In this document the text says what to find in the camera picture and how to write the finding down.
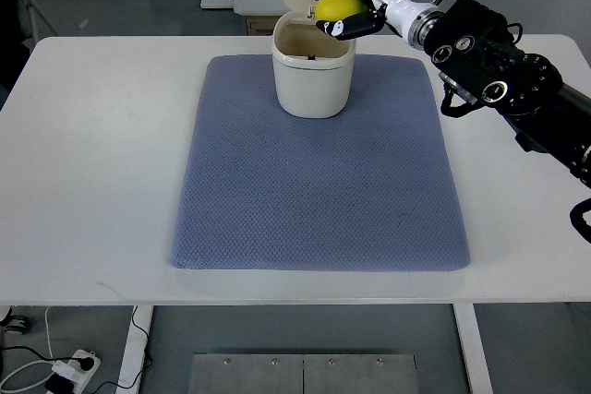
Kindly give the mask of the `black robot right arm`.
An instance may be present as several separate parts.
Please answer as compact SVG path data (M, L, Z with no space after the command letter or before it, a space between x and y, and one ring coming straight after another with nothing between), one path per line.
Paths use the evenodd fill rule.
M590 99L567 85L541 54L517 47L512 24L475 0L454 0L428 19L419 40L440 71L443 114L459 118L492 108L512 127L526 152L547 153L590 184Z

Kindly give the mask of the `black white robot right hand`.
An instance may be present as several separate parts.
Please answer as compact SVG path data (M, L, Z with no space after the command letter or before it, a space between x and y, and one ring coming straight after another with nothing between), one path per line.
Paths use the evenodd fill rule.
M349 41L388 27L411 47L421 49L430 28L443 15L443 12L431 3L418 3L412 0L363 1L368 6L367 11L337 20L318 18L317 28L338 41Z

